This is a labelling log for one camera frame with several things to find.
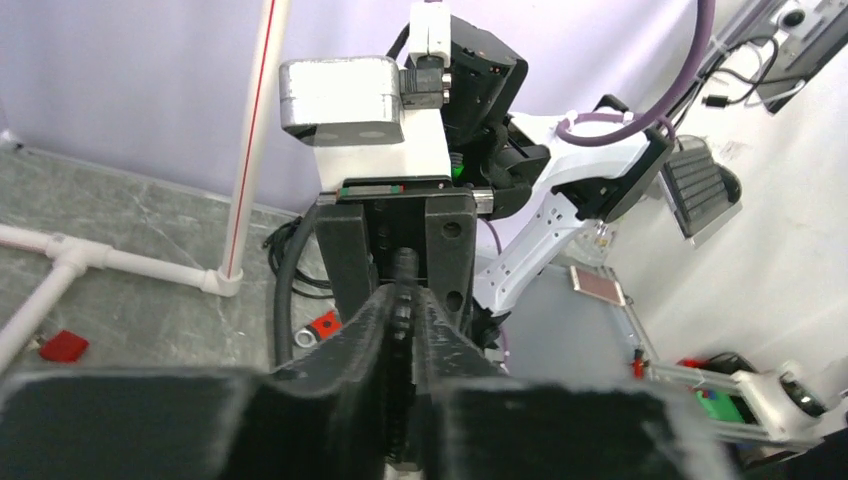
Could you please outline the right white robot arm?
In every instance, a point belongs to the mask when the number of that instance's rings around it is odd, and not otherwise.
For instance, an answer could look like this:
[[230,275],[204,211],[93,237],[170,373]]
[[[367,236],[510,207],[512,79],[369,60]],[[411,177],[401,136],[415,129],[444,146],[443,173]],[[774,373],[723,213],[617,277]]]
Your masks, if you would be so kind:
[[411,10],[408,56],[290,60],[283,130],[314,149],[317,236],[335,306],[352,317],[417,253],[414,282],[479,346],[593,221],[628,211],[672,142],[611,98],[562,118],[513,113],[516,52],[441,2]]

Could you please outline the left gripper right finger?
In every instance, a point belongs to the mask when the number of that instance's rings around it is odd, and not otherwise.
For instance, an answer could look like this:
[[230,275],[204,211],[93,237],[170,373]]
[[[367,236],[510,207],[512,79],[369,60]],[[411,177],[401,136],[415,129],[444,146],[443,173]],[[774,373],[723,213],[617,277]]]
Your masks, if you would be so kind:
[[485,360],[432,291],[411,295],[410,448],[428,479],[725,479],[697,402],[638,380],[521,379]]

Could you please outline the black cable lock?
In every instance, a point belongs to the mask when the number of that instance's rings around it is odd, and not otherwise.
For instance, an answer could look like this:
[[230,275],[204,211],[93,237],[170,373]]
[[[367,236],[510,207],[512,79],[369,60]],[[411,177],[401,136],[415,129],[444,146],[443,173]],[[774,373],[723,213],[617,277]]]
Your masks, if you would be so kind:
[[387,459],[401,461],[406,449],[409,410],[415,398],[413,339],[418,291],[417,253],[402,247],[394,261],[395,281],[385,340],[388,347],[385,390]]

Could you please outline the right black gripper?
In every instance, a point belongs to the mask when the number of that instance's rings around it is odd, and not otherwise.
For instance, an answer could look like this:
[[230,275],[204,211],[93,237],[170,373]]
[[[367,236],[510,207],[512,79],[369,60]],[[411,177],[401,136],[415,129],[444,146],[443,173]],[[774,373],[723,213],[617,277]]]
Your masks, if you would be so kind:
[[418,255],[418,282],[428,285],[447,321],[469,332],[476,248],[473,191],[445,177],[345,180],[319,196],[314,230],[343,323],[376,285],[394,277],[402,247]]

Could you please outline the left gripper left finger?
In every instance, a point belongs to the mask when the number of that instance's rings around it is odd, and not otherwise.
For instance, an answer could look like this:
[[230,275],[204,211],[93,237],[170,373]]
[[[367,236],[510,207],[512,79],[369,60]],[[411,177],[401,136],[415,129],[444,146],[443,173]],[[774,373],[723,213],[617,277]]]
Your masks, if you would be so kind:
[[245,368],[61,368],[1,384],[5,479],[379,479],[379,288],[332,338],[267,374]]

